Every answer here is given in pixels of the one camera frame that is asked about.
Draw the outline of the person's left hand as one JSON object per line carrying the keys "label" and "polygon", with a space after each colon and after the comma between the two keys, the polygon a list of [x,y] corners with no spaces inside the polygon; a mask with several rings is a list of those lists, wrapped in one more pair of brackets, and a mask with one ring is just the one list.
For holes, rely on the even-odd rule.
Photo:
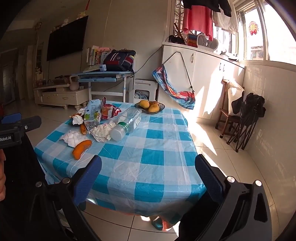
{"label": "person's left hand", "polygon": [[4,161],[6,160],[5,154],[2,149],[0,149],[0,201],[3,201],[6,196],[6,176],[4,173]]}

